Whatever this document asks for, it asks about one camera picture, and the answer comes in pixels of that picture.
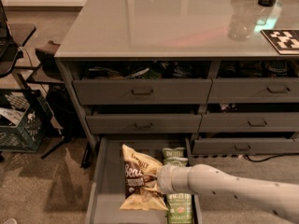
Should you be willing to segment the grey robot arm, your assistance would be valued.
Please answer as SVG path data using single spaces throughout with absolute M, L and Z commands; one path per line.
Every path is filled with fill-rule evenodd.
M 163 194 L 234 197 L 293 224 L 299 223 L 299 186 L 295 184 L 228 175 L 205 164 L 167 164 L 157 174 L 157 185 Z

